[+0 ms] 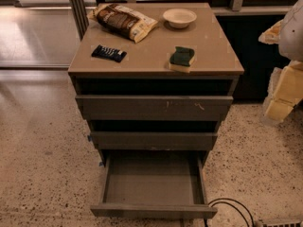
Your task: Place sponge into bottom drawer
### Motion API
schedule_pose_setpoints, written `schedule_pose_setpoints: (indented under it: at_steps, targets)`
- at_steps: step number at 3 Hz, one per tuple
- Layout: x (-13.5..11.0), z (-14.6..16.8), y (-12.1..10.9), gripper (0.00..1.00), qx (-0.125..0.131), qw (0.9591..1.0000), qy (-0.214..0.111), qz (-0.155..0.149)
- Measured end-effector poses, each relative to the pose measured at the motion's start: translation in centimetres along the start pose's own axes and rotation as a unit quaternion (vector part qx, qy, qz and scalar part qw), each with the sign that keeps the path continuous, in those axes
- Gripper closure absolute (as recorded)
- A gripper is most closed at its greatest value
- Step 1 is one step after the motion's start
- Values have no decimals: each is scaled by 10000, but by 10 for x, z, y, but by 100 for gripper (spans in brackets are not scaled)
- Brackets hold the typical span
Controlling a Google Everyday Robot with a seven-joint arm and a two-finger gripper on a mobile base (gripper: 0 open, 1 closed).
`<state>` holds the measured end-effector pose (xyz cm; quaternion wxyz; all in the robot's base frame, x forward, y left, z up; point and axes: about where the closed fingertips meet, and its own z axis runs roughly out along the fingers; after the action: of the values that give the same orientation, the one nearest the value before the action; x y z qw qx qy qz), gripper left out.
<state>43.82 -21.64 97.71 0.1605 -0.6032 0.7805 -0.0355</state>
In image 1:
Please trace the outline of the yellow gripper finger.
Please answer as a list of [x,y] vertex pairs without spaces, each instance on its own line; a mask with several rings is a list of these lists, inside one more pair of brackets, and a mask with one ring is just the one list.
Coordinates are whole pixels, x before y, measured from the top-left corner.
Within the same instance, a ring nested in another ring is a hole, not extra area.
[[262,32],[258,37],[258,40],[263,44],[278,44],[280,39],[281,23],[282,21],[278,21]]
[[290,61],[283,69],[274,68],[263,102],[263,119],[282,123],[303,99],[303,62]]

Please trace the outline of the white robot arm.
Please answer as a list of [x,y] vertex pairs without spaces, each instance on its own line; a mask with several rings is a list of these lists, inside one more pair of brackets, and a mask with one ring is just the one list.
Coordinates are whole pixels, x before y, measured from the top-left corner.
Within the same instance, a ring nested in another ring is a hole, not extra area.
[[264,31],[258,40],[277,44],[282,57],[290,60],[283,69],[274,68],[263,102],[263,120],[282,123],[303,100],[303,0],[298,0],[285,17]]

